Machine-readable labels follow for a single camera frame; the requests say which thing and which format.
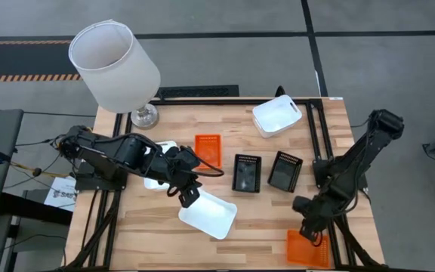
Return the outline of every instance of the wooden table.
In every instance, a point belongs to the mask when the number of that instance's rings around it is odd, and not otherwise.
[[[341,155],[353,145],[352,131],[343,100],[323,98],[326,121],[335,155]],[[165,192],[147,190],[143,178],[130,176],[122,193],[119,219],[113,245],[110,268],[113,270],[177,270],[177,269],[301,269],[285,260],[285,235],[288,229],[299,229],[302,216],[292,211],[295,195],[312,197],[318,192],[312,171],[314,153],[307,111],[292,128],[272,138],[263,139],[251,120],[253,106],[159,106],[159,124],[149,131],[133,127],[133,132],[145,134],[153,141],[176,141],[193,147],[195,134],[221,134],[223,170],[221,178],[200,178],[207,192],[235,203],[236,219],[224,240],[181,222],[177,214],[177,197],[168,198]],[[99,109],[94,132],[111,136],[115,113]],[[314,114],[319,143],[324,149],[319,120]],[[302,158],[304,161],[295,193],[286,193],[267,184],[276,152]],[[236,153],[262,157],[261,192],[239,193],[231,190],[233,163]],[[78,254],[93,192],[80,193],[66,244],[68,260]],[[97,207],[89,228],[94,229]],[[352,233],[365,250],[383,262],[381,246],[367,199],[360,195],[359,204],[348,214]],[[343,239],[337,229],[342,262],[346,262]],[[100,241],[98,264],[103,259]]]

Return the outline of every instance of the table lamp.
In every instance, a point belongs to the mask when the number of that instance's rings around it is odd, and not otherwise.
[[[72,40],[68,55],[105,110],[131,112],[132,122],[142,129],[158,122],[159,113],[148,102],[159,89],[160,72],[126,25],[106,20],[85,28]]]

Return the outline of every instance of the black basket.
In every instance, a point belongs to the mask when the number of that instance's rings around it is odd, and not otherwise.
[[[302,164],[302,159],[278,151],[268,178],[268,184],[280,190],[294,193]]]
[[[261,157],[236,154],[234,157],[233,190],[260,192]]]

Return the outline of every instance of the orange container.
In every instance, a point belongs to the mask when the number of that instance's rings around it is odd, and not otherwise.
[[[221,169],[221,136],[219,134],[196,135],[194,151],[196,155],[208,164]],[[204,163],[197,166],[197,169],[210,169]]]
[[[320,246],[312,245],[296,230],[288,230],[286,235],[286,261],[308,267],[330,269],[329,237],[323,235]]]

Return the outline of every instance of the silver lamp base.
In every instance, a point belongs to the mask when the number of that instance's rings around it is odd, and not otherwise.
[[[150,129],[157,125],[159,112],[155,106],[146,104],[145,107],[132,111],[130,118],[138,128]]]

